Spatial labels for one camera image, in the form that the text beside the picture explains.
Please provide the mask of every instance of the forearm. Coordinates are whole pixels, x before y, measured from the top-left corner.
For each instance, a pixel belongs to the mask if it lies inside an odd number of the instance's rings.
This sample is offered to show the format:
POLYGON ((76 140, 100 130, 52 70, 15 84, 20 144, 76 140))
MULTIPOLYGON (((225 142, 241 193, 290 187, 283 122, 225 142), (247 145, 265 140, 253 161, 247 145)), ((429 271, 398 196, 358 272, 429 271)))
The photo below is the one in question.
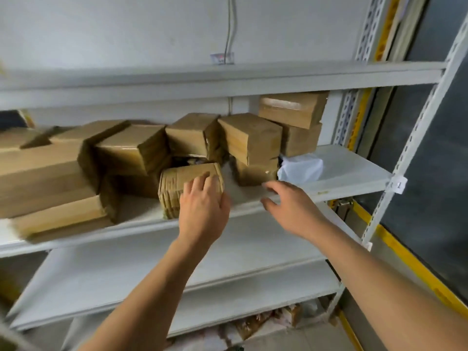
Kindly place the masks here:
POLYGON ((185 284, 206 251, 176 239, 80 351, 162 350, 185 284))
POLYGON ((311 234, 389 351, 465 350, 467 323, 332 224, 311 234))

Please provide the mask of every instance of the bottom shelf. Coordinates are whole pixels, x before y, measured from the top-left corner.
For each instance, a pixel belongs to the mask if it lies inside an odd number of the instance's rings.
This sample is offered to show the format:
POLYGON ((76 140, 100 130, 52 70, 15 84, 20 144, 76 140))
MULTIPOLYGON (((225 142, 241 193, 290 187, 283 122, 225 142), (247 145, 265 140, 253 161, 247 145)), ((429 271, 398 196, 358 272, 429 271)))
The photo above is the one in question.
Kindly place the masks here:
MULTIPOLYGON (((168 337, 336 293, 338 289, 339 281, 330 266, 319 261, 186 292, 168 337)), ((74 318, 62 349, 77 348, 108 315, 104 312, 74 318)))

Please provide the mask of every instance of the hand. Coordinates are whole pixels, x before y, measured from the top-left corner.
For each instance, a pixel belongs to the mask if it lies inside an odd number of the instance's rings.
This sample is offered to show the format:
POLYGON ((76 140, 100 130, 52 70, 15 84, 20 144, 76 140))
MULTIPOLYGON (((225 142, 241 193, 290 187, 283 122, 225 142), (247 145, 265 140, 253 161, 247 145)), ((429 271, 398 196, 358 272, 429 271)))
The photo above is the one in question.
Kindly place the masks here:
POLYGON ((208 248, 221 236, 231 210, 229 196, 217 191, 218 176, 205 173, 184 183, 180 197, 179 239, 208 248))
POLYGON ((279 194, 279 205, 269 198, 262 198, 261 202, 284 230, 311 241, 314 232, 331 224, 299 187, 284 181, 269 181, 263 186, 279 194))

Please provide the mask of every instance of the person's left hand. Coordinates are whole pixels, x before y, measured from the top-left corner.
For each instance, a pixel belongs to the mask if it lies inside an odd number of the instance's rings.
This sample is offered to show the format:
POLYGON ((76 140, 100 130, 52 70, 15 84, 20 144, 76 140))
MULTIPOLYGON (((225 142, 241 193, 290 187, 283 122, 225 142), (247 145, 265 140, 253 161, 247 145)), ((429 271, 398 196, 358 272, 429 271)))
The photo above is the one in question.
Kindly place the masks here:
POLYGON ((184 183, 180 197, 179 238, 190 245, 208 249, 223 232, 231 201, 217 191, 218 176, 205 173, 184 183))

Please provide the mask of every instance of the metal clip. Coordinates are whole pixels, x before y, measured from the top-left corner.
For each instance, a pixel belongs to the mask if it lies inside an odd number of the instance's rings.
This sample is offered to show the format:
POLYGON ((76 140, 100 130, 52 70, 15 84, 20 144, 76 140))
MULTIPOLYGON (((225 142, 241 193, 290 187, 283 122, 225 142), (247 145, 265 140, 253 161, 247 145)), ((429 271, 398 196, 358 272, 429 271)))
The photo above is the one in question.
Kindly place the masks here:
POLYGON ((401 175, 394 175, 389 182, 389 189, 399 195, 403 193, 408 179, 401 175))

